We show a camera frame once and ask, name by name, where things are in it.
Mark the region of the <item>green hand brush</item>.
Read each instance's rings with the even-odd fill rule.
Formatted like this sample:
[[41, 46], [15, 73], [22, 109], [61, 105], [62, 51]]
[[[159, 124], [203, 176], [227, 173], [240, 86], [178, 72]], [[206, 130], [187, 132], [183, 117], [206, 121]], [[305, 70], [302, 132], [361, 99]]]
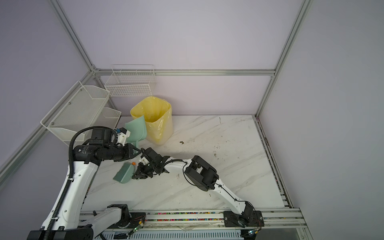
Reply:
[[120, 170], [113, 177], [113, 180], [120, 184], [126, 184], [132, 179], [134, 173], [135, 166], [131, 163], [124, 163]]

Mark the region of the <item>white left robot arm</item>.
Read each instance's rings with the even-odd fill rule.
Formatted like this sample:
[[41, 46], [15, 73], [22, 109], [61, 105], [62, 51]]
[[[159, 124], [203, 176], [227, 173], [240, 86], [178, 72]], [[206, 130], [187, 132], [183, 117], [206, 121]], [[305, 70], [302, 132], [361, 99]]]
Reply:
[[80, 213], [103, 161], [123, 162], [141, 150], [126, 142], [125, 128], [103, 126], [78, 131], [69, 143], [69, 167], [58, 198], [39, 230], [30, 231], [29, 240], [91, 240], [110, 226], [127, 227], [132, 222], [126, 204], [112, 204], [80, 226]]

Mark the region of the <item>green plastic dustpan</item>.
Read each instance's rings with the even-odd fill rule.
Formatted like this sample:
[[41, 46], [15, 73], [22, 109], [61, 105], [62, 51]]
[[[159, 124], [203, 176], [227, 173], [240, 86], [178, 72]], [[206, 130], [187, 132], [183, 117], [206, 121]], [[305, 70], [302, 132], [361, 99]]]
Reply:
[[139, 142], [147, 137], [147, 127], [145, 117], [141, 116], [128, 123], [125, 123], [124, 128], [127, 130], [126, 143], [139, 148]]

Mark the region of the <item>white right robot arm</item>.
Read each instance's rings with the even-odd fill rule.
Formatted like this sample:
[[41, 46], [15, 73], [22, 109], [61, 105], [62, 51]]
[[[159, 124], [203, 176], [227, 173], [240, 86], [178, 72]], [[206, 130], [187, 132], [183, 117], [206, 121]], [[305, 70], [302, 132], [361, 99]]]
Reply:
[[261, 211], [246, 200], [243, 200], [227, 188], [220, 179], [217, 170], [200, 156], [191, 159], [175, 159], [161, 156], [152, 148], [142, 149], [141, 159], [133, 173], [133, 180], [145, 180], [154, 176], [169, 174], [181, 170], [185, 180], [203, 192], [216, 195], [225, 202], [230, 210], [224, 211], [225, 227], [256, 227], [265, 226]]

